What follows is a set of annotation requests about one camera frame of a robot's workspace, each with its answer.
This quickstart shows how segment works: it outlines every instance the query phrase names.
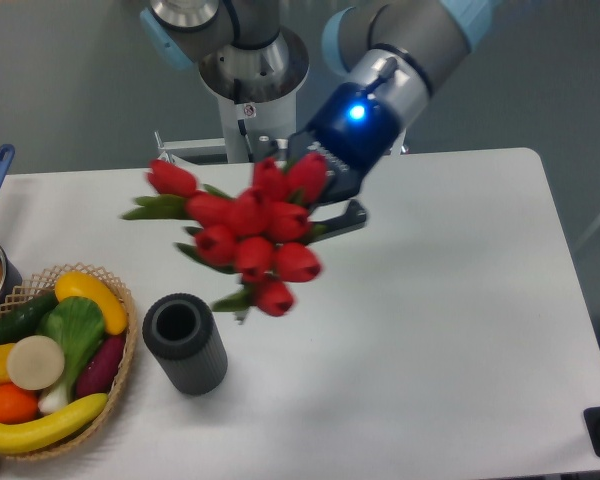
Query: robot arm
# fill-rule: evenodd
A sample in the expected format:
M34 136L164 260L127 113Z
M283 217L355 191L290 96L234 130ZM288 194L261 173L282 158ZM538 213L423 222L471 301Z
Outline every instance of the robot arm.
M321 203L347 200L471 52L491 23L493 0L376 2L336 14L323 51L349 72L288 155L323 153L334 173Z
M262 142L256 160L280 154L280 149L294 159L320 152L328 161L330 177L319 203L352 199L378 160L487 32L497 3L380 0L336 14L324 31L323 54L334 71L346 74L344 81L307 125L290 136L296 131L295 118L293 128L281 128L284 117L271 110L270 121L260 130L266 135L256 130ZM172 66L186 68L220 49L217 70L224 75L207 85L215 85L217 92L225 88L222 96L236 104L262 102L266 111L264 105L295 92L304 81L306 54L299 49L292 55L288 50L292 43L280 40L278 0L151 0L151 7L141 15L143 26ZM276 41L285 48L273 48ZM263 71L262 65L280 63L272 61L274 57L288 61L273 74ZM227 70L229 59L232 68ZM294 71L293 65L302 68ZM206 81L205 71L201 69ZM224 123L232 122L223 122L226 140L229 130ZM269 140L279 136L289 138ZM351 200L344 215L331 220L329 230L343 233L365 222L364 208Z

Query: green leaf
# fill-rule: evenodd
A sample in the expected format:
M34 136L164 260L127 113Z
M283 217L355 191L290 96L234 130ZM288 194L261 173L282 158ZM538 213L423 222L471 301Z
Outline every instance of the green leaf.
M209 265L204 258L200 256L198 253L198 249L193 245L187 245L186 243L175 243L174 244L178 250L184 253L187 257L192 259L195 262L198 262L200 265L204 265L205 267L209 267L216 272L224 273L227 275L233 275L236 271L232 267L216 267L214 265Z
M190 220L186 212L175 207L138 207L121 215L123 220Z
M214 197L226 198L227 200L233 200L231 195L224 193L219 188L214 187L213 185L209 185L204 183L202 187L207 191L208 194L213 195Z
M188 220L184 208L187 201L177 195L159 195L157 197L138 197L135 202L142 206L121 215L124 220Z
M192 236L197 233L200 233L202 230L204 230L202 227L193 227L193 226L184 227L184 231Z
M310 243L315 242L320 235L324 235L328 231L329 229L323 223L314 223L311 226L311 230L309 230L302 237L300 237L298 243L302 243L303 245L309 245Z
M293 192L291 192L291 195L289 195L289 197L287 198L287 202L292 203L294 205L302 206L303 198L304 198L304 187L298 187Z
M250 292L243 288L231 295L214 302L211 305L212 312L240 312L251 307L252 297Z
M282 173L284 173L285 175L287 173L289 173L289 170L291 170L291 167L293 167L296 163L298 163L297 158L287 158L287 161L284 163L284 166L282 167Z
M155 197L136 197L133 201L141 207L180 205L186 199L178 195L156 195Z

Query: purple eggplant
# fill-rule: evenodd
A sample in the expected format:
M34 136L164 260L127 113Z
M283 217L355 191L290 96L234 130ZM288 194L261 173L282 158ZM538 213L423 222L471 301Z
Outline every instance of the purple eggplant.
M124 354L124 335L109 337L100 346L76 382L76 399L108 393Z

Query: cucumber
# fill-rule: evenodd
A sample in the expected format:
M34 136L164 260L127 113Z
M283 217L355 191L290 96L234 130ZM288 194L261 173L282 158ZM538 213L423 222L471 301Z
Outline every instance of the cucumber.
M0 345L33 335L45 313L58 305L53 291L32 298L0 319Z

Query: wicker basket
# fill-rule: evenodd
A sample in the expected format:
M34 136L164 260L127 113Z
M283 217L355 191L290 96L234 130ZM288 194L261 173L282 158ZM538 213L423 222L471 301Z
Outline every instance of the wicker basket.
M127 377L129 376L129 369L131 367L131 359L133 358L133 352L135 350L138 337L137 315L133 298L131 297L131 293L127 287L118 277L106 271L104 268L78 263L77 265L63 265L45 269L42 273L33 275L29 280L25 280L21 286L17 286L13 289L13 292L7 296L5 302L0 305L0 318L5 313L11 311L14 307L25 303L31 298L36 297L44 292L53 290L56 280L63 273L74 270L88 273L89 275L92 275L104 282L122 302L129 320L129 326L126 332L127 336L124 354L122 356L120 366L118 367L118 374L116 375L111 390L109 391L107 405L102 413L98 415L98 417L93 420L93 422L91 422L86 429L82 429L78 435L65 438L64 440L40 450L17 455L2 455L2 458L21 461L37 461L57 457L63 453L69 452L93 435L97 430L100 429L100 427L102 427L104 422L111 414L111 411L113 410L118 399L120 398L120 394L126 384Z

